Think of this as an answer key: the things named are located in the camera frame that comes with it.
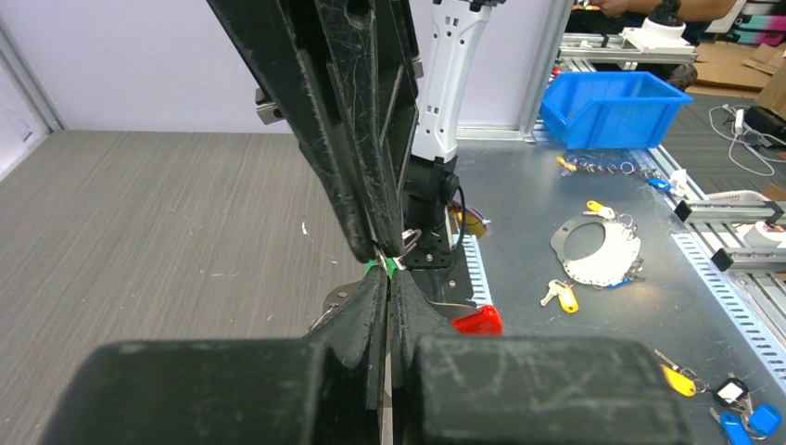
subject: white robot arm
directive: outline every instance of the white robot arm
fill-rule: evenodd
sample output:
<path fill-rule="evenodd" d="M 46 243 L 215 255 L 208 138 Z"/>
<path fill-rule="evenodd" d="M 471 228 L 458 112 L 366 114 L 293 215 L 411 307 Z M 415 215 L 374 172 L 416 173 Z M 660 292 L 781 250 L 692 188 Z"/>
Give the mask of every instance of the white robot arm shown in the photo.
<path fill-rule="evenodd" d="M 421 94 L 420 120 L 412 143 L 418 158 L 456 156 L 456 128 L 480 35 L 491 9 L 504 0 L 433 0 L 431 55 L 425 91 Z"/>

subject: blue plastic bin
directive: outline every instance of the blue plastic bin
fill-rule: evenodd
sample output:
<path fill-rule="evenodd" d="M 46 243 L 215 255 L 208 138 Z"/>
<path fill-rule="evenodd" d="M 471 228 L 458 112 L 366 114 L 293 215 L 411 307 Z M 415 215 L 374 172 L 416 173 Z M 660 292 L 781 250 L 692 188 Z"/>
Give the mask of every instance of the blue plastic bin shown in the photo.
<path fill-rule="evenodd" d="M 569 149 L 651 148 L 692 101 L 649 72 L 565 72 L 546 89 L 540 117 Z"/>

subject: black cable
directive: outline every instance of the black cable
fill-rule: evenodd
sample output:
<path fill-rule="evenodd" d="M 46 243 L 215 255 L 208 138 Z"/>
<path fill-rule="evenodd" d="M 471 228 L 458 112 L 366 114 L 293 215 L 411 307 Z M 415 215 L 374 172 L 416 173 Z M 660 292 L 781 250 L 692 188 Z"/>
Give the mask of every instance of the black cable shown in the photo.
<path fill-rule="evenodd" d="M 459 192 L 459 199 L 462 203 L 462 223 L 459 226 L 459 239 L 456 241 L 455 246 L 453 246 L 451 249 L 452 251 L 455 251 L 463 243 L 464 232 L 466 232 L 466 201 L 464 200 L 464 190 L 460 185 L 456 190 Z"/>

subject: yellow key tag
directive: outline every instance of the yellow key tag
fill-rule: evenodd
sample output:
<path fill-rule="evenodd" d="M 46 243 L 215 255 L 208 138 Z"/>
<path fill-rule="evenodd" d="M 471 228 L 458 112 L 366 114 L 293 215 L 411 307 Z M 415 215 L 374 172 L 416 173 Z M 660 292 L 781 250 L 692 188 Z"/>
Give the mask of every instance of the yellow key tag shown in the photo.
<path fill-rule="evenodd" d="M 562 165 L 569 172 L 576 171 L 576 164 L 574 164 L 573 162 L 566 161 L 565 158 L 563 158 L 562 156 L 557 157 L 557 162 L 559 162 L 560 165 Z"/>
<path fill-rule="evenodd" d="M 578 311 L 578 301 L 576 301 L 576 295 L 573 294 L 572 288 L 566 287 L 557 297 L 560 299 L 563 311 L 567 313 Z"/>
<path fill-rule="evenodd" d="M 665 364 L 661 364 L 661 368 L 663 368 L 666 382 L 668 382 L 668 385 L 676 392 L 682 394 L 685 397 L 693 397 L 696 395 L 696 384 L 693 383 L 692 380 L 690 380 L 685 375 L 682 375 L 671 369 Z"/>
<path fill-rule="evenodd" d="M 603 209 L 604 207 L 606 206 L 604 206 L 598 201 L 587 201 L 587 209 L 591 211 L 601 211 L 601 209 Z"/>

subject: white wall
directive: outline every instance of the white wall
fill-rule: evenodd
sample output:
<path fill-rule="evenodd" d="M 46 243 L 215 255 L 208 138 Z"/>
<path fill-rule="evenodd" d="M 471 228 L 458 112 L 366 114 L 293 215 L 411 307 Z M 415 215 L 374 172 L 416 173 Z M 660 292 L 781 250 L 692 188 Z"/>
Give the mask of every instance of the white wall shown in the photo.
<path fill-rule="evenodd" d="M 0 67 L 0 178 L 44 136 L 45 128 Z"/>
<path fill-rule="evenodd" d="M 517 122 L 553 1 L 495 9 L 462 124 Z M 429 36 L 431 0 L 410 3 L 418 35 Z M 204 0 L 0 0 L 0 18 L 68 128 L 288 131 L 257 118 L 256 85 Z M 428 60 L 431 39 L 418 40 Z"/>

